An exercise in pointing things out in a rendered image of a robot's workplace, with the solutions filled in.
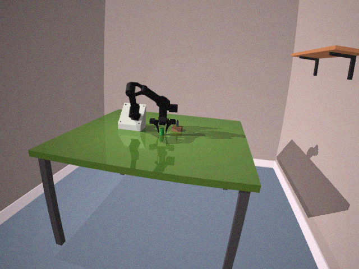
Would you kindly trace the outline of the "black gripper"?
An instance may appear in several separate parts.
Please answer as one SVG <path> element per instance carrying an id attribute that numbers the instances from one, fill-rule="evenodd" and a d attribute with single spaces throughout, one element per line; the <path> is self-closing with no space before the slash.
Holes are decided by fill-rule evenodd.
<path id="1" fill-rule="evenodd" d="M 162 115 L 162 116 L 166 115 L 166 117 L 167 117 L 167 112 L 165 112 L 165 113 L 159 112 L 159 115 Z M 155 120 L 155 118 L 150 118 L 150 119 L 149 119 L 149 123 L 156 125 L 157 130 L 158 130 L 158 132 L 159 132 L 158 122 L 159 122 L 159 121 L 158 121 L 158 120 Z M 167 123 L 165 132 L 167 132 L 167 129 L 168 129 L 169 126 L 171 126 L 171 124 L 176 124 L 176 120 L 175 120 L 175 119 L 170 119 L 170 120 L 169 120 L 169 122 Z"/>

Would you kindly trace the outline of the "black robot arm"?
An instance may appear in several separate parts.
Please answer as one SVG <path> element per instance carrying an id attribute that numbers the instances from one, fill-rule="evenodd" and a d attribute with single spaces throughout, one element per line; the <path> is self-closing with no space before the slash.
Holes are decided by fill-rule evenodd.
<path id="1" fill-rule="evenodd" d="M 141 91 L 135 92 L 135 88 L 138 86 Z M 136 103 L 136 96 L 138 95 L 145 95 L 148 98 L 150 98 L 152 101 L 156 102 L 157 106 L 159 107 L 159 112 L 165 113 L 167 110 L 169 112 L 176 112 L 178 110 L 178 104 L 170 104 L 170 100 L 163 96 L 157 95 L 154 91 L 149 89 L 145 85 L 141 85 L 138 82 L 129 82 L 127 83 L 125 94 L 129 96 L 130 99 L 130 109 L 128 116 L 132 120 L 139 121 L 141 117 L 141 113 L 139 113 L 140 106 Z M 159 115 L 158 117 L 159 125 L 165 125 L 169 122 L 169 118 L 166 117 L 166 115 L 162 116 Z"/>

